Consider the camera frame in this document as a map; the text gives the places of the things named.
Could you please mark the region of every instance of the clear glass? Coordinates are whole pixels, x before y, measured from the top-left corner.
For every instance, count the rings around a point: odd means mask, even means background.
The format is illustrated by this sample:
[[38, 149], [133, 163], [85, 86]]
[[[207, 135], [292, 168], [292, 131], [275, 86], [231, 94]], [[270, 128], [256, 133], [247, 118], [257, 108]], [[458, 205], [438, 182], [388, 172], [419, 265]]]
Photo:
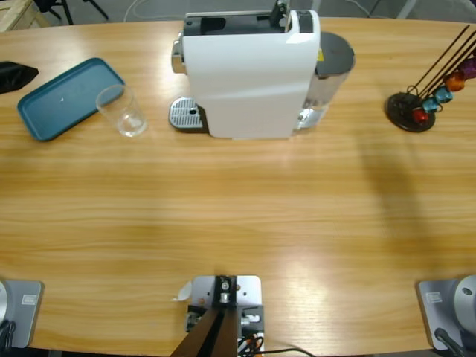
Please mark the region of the clear glass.
[[96, 107], [124, 136], [140, 135], [147, 121], [128, 86], [117, 84], [104, 89], [96, 98]]

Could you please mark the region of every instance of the blue coffee capsule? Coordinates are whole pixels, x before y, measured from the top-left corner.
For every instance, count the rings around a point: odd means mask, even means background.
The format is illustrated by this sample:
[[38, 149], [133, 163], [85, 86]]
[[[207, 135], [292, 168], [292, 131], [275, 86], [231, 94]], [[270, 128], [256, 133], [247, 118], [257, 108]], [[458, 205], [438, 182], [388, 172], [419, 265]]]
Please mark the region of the blue coffee capsule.
[[438, 103], [447, 103], [453, 99], [453, 93], [451, 93], [446, 86], [441, 86], [434, 91], [434, 97]]
[[422, 103], [422, 108], [425, 111], [425, 113], [435, 113], [440, 106], [438, 106], [438, 102], [435, 98], [430, 97], [428, 99], [425, 99]]

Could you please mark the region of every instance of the label sticker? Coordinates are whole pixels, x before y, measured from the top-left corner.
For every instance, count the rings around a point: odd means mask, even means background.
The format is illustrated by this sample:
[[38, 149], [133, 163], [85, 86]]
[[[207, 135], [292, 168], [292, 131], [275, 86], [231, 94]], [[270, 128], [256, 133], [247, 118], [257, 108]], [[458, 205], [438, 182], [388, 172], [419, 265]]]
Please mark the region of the label sticker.
[[322, 51], [322, 48], [319, 48], [318, 62], [324, 62], [324, 52]]
[[427, 292], [426, 300], [428, 303], [441, 303], [443, 299], [441, 298], [440, 292]]
[[23, 295], [22, 305], [36, 305], [37, 295]]

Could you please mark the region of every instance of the wood grain surface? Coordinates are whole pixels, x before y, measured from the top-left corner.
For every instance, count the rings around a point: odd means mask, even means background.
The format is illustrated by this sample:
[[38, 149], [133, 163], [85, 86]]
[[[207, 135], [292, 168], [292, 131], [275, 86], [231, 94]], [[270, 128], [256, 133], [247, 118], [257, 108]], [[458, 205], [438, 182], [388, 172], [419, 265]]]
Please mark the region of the wood grain surface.
[[[0, 275], [41, 280], [35, 347], [168, 355], [201, 274], [256, 274], [266, 346], [317, 355], [429, 348], [415, 284], [476, 272], [476, 82], [430, 132], [385, 117], [462, 24], [323, 19], [356, 67], [321, 124], [289, 140], [175, 132], [189, 94], [170, 67], [181, 22], [0, 35], [2, 60], [37, 67], [0, 96]], [[149, 120], [124, 138], [96, 114], [48, 143], [19, 99], [90, 57], [131, 86]]]

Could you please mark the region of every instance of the teal tray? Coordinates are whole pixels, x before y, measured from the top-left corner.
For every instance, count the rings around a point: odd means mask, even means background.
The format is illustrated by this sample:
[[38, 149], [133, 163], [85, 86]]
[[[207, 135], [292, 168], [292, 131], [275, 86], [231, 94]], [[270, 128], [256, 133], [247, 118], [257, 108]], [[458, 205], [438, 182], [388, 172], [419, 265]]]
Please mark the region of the teal tray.
[[18, 112], [31, 136], [49, 141], [97, 112], [103, 89], [124, 84], [101, 58], [91, 58], [25, 95]]

